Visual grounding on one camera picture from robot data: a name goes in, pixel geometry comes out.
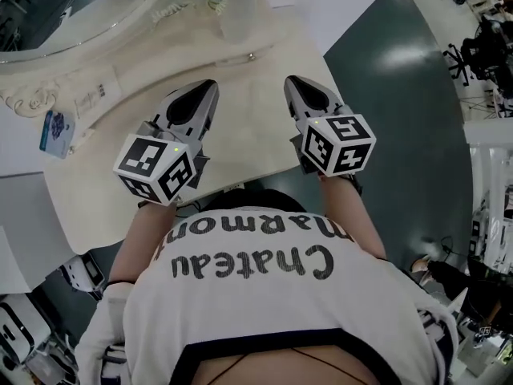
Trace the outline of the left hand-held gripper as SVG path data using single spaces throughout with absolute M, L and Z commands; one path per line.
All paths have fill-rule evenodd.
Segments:
M 113 172 L 145 201 L 168 206 L 185 186 L 196 188 L 209 158 L 202 142 L 219 99 L 215 80 L 189 83 L 167 95 L 154 123 L 144 121 L 122 146 Z

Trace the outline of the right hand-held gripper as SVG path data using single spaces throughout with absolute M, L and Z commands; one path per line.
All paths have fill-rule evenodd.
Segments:
M 353 113 L 327 87 L 302 76 L 287 76 L 284 93 L 299 131 L 291 142 L 305 174 L 333 177 L 364 169 L 376 136 L 363 115 Z

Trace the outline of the cream ornate dressing table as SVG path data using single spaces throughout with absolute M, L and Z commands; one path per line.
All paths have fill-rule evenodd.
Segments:
M 232 67 L 209 63 L 224 45 L 276 43 L 263 58 Z M 113 167 L 127 136 L 152 117 L 164 96 L 202 79 L 219 84 L 220 98 L 203 150 L 209 161 L 197 189 L 185 201 L 229 185 L 282 172 L 297 164 L 289 138 L 296 132 L 283 86 L 300 75 L 329 89 L 335 82 L 292 8 L 272 9 L 256 1 L 249 37 L 231 44 L 216 20 L 187 7 L 160 20 L 89 67 L 74 72 L 72 84 L 53 107 L 75 114 L 75 148 L 65 159 L 49 157 L 44 176 L 71 249 L 85 253 L 123 239 L 135 198 Z M 107 110 L 80 119 L 74 94 L 80 87 L 116 81 L 120 97 Z

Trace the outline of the small cream drawer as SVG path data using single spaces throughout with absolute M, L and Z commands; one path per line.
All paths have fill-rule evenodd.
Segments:
M 232 67 L 254 62 L 265 57 L 276 43 L 258 45 L 224 45 L 209 63 L 214 67 Z

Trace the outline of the person's right forearm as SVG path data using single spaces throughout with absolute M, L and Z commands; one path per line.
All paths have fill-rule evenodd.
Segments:
M 386 251 L 353 183 L 338 176 L 319 176 L 326 216 L 340 225 L 360 246 L 376 258 L 386 260 Z

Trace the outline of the person's left forearm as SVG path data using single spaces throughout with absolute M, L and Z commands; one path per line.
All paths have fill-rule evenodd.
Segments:
M 109 282 L 135 283 L 149 266 L 160 242 L 171 230 L 177 206 L 147 203 L 137 210 L 113 261 Z

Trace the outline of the white paper label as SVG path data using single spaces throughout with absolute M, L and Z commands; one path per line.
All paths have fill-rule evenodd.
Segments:
M 120 97 L 119 84 L 116 81 L 100 81 L 80 87 L 73 101 L 77 116 L 82 119 L 92 113 L 98 113 L 112 107 Z

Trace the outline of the clear glass vase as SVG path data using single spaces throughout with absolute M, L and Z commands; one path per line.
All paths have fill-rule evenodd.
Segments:
M 251 34 L 256 10 L 255 0 L 225 0 L 219 22 L 224 40 L 238 44 Z

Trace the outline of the black trousers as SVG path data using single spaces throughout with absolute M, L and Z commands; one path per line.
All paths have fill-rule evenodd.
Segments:
M 235 188 L 221 193 L 200 211 L 241 209 L 243 207 L 306 213 L 305 208 L 299 202 L 280 191 L 274 189 L 248 190 L 245 188 Z

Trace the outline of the blue printed packet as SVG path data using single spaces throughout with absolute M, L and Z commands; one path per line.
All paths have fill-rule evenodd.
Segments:
M 71 113 L 49 110 L 45 114 L 39 150 L 59 159 L 70 151 L 75 131 L 75 118 Z

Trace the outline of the black office chair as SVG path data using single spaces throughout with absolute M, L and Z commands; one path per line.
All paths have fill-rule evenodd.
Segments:
M 465 38 L 460 48 L 449 44 L 442 55 L 452 60 L 448 67 L 452 79 L 490 80 L 506 97 L 513 96 L 513 21 L 500 22 L 481 17 L 474 38 Z

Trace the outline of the white shelving rack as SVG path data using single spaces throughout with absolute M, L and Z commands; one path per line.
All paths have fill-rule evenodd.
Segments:
M 513 118 L 468 121 L 473 180 L 471 250 L 487 267 L 513 273 Z

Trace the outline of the white device with screen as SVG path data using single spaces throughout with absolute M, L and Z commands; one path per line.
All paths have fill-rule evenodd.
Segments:
M 59 271 L 73 290 L 84 292 L 96 301 L 102 297 L 105 277 L 91 254 L 74 256 Z

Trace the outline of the white printed shirt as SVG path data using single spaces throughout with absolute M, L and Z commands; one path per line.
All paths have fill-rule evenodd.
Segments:
M 81 385 L 189 385 L 205 359 L 322 346 L 383 385 L 446 385 L 458 334 L 330 219 L 242 208 L 181 221 L 134 282 L 109 283 L 75 357 Z

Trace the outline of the white boxy appliance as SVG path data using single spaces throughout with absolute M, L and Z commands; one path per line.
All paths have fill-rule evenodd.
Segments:
M 0 344 L 16 365 L 35 347 L 34 328 L 30 328 L 34 312 L 25 295 L 6 296 L 0 301 Z

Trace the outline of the oval mirror cream ornate frame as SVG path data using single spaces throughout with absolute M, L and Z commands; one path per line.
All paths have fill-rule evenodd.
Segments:
M 54 106 L 89 67 L 151 25 L 159 0 L 0 0 L 0 103 L 24 117 Z

